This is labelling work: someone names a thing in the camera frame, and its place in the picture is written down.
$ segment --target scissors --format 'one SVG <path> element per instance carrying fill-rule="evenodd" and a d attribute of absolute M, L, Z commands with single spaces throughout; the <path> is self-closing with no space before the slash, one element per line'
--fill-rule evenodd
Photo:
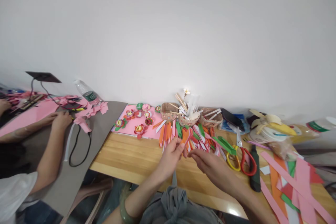
<path fill-rule="evenodd" d="M 237 127 L 237 142 L 236 144 L 233 146 L 233 148 L 235 150 L 238 149 L 238 147 L 241 149 L 241 152 L 243 154 L 242 158 L 241 158 L 241 162 L 239 162 L 239 159 L 238 159 L 238 155 L 236 155 L 236 161 L 238 163 L 238 167 L 234 167 L 231 163 L 230 163 L 230 159 L 229 159 L 229 153 L 227 152 L 226 153 L 226 161 L 228 163 L 228 165 L 235 171 L 242 171 L 245 175 L 247 176 L 253 176 L 256 172 L 257 172 L 257 164 L 256 164 L 256 161 L 254 160 L 254 158 L 252 157 L 251 153 L 246 149 L 246 148 L 243 148 L 243 145 L 242 145 L 242 139 L 240 138 L 240 130 L 239 128 Z M 244 162 L 245 162 L 245 152 L 249 155 L 250 157 L 250 165 L 253 166 L 253 169 L 251 172 L 247 173 L 246 171 L 244 171 Z"/>

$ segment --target plastic bag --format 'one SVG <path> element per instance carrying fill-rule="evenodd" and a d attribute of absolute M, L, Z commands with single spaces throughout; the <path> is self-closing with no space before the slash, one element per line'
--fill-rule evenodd
<path fill-rule="evenodd" d="M 295 161 L 297 155 L 293 151 L 292 142 L 290 138 L 282 142 L 269 142 L 268 146 L 281 159 L 286 161 Z"/>

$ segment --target hand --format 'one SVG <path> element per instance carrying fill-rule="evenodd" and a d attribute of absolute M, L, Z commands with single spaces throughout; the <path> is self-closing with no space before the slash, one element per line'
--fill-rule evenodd
<path fill-rule="evenodd" d="M 221 158 L 213 153 L 207 153 L 200 149 L 190 151 L 188 157 L 192 157 L 196 161 L 197 167 L 208 176 L 215 186 L 223 192 L 237 197 L 237 195 L 234 194 L 239 192 L 239 187 L 242 182 Z"/>
<path fill-rule="evenodd" d="M 182 140 L 175 137 L 165 148 L 161 160 L 155 170 L 157 179 L 163 183 L 167 178 L 169 178 L 176 166 L 178 161 L 181 159 L 181 154 L 187 157 L 187 150 L 184 148 L 185 144 L 181 143 Z"/>
<path fill-rule="evenodd" d="M 49 115 L 47 115 L 46 117 L 44 117 L 43 119 L 41 119 L 40 121 L 36 122 L 38 125 L 44 127 L 47 125 L 51 125 L 52 122 L 54 121 L 54 119 L 60 114 L 64 114 L 64 112 L 55 112 L 55 113 L 51 113 Z"/>
<path fill-rule="evenodd" d="M 52 129 L 64 131 L 72 122 L 71 115 L 69 112 L 59 112 L 52 122 Z"/>
<path fill-rule="evenodd" d="M 5 99 L 0 99 L 0 111 L 5 112 L 7 109 L 11 108 L 11 103 Z"/>

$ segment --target wicker basket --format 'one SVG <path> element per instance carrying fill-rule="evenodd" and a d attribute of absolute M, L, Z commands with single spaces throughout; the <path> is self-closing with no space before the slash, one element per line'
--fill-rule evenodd
<path fill-rule="evenodd" d="M 216 115 L 215 118 L 213 118 L 212 120 L 205 119 L 205 117 L 204 117 L 204 115 L 209 114 L 210 112 L 212 112 L 216 109 L 217 108 L 207 108 L 207 107 L 200 109 L 200 110 L 203 110 L 203 112 L 202 112 L 202 116 L 201 116 L 199 121 L 204 127 L 214 128 L 217 125 L 222 124 L 222 122 L 223 122 L 222 113 L 219 113 L 218 115 Z"/>
<path fill-rule="evenodd" d="M 161 105 L 162 120 L 174 121 L 177 118 L 178 114 L 169 113 L 169 111 L 179 112 L 179 110 L 177 108 L 170 105 L 169 103 L 163 103 Z"/>
<path fill-rule="evenodd" d="M 194 120 L 187 120 L 184 117 L 182 117 L 182 115 L 178 115 L 178 121 L 179 121 L 180 125 L 183 126 L 183 127 L 186 126 L 186 125 L 193 126 L 195 123 L 198 122 L 199 118 L 200 118 L 200 114 L 198 114 L 198 117 Z"/>

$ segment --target white sleeve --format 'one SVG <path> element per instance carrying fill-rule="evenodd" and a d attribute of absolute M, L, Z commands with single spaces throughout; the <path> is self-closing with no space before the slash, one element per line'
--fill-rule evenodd
<path fill-rule="evenodd" d="M 0 222 L 15 214 L 27 198 L 37 180 L 37 171 L 0 179 Z"/>

